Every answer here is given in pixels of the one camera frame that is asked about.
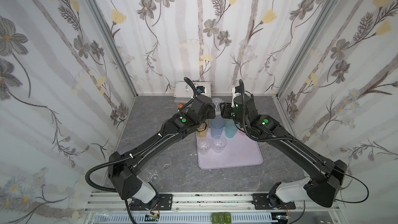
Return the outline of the small clear glass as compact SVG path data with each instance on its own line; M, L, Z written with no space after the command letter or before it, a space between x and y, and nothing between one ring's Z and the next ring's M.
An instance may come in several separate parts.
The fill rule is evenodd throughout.
M223 99L221 99L221 98L219 98L219 97L215 97L215 98L212 98L212 102L213 102L214 105L215 105L215 109L216 109L217 111L221 111L220 105L221 105L221 103L223 103Z

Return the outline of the teal plastic cup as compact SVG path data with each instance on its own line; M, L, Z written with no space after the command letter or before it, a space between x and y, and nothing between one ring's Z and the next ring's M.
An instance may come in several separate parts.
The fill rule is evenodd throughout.
M238 129L235 125L235 122L232 119L229 119L225 124L226 137L232 139L236 135L237 131Z

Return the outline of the blue plastic cup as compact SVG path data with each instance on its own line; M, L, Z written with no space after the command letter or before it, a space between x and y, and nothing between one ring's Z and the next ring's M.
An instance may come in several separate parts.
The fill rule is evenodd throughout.
M214 119L212 119L210 121L211 137L214 138L218 135L221 135L223 132L224 126L225 126L225 121L220 115L217 115Z

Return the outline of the amber drinking glass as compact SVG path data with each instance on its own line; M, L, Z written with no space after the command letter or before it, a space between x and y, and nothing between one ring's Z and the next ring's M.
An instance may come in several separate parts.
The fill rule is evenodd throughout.
M198 128L197 128L197 137L204 138L207 136L207 132L209 129L209 121L205 120Z

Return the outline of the clear tumbler glass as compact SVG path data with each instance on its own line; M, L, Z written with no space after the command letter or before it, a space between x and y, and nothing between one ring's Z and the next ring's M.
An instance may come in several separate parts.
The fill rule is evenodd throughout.
M211 140L209 138L198 138L197 140L197 149L199 154L205 155L211 149Z
M221 153L227 145L227 140L221 135L217 135L212 139L212 148L214 152Z

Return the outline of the lilac plastic tray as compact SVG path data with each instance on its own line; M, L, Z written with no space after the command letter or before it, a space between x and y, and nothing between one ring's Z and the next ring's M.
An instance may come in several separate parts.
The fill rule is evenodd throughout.
M221 134L227 140L227 145L221 153L210 151L205 154L198 153L198 164L202 170L215 170L246 166L258 166L263 163L263 157L257 142L238 133L229 139L225 135L225 128Z

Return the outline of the pink drinking glass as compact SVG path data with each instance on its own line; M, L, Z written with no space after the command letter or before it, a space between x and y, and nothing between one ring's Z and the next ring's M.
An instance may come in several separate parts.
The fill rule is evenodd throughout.
M242 130L239 130L238 133L239 133L240 135L242 135L242 136L245 136L245 135L246 135L246 134L244 133L244 131L242 131Z

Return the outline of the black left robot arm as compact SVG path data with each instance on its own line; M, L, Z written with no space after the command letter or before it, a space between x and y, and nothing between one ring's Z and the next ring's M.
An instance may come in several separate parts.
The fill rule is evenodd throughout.
M199 92L191 79L185 77L184 81L193 91L191 100L165 120L159 131L148 140L123 154L114 152L107 163L88 170L85 175L88 185L100 191L116 192L123 201L139 200L143 208L148 210L159 205L158 191L152 183L138 177L141 168L158 153L195 133L207 119L215 117L215 105L211 98ZM103 168L108 169L112 188L100 186L90 177L93 172Z

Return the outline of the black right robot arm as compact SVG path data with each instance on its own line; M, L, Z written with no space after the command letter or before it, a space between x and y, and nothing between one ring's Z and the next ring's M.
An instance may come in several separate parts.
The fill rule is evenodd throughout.
M271 208L289 202L313 201L331 207L348 175L348 166L341 160L332 161L302 143L270 115L260 115L254 96L248 95L242 80L233 89L231 103L221 104L221 116L231 119L252 141L267 143L299 165L307 177L290 183L277 182L267 194Z

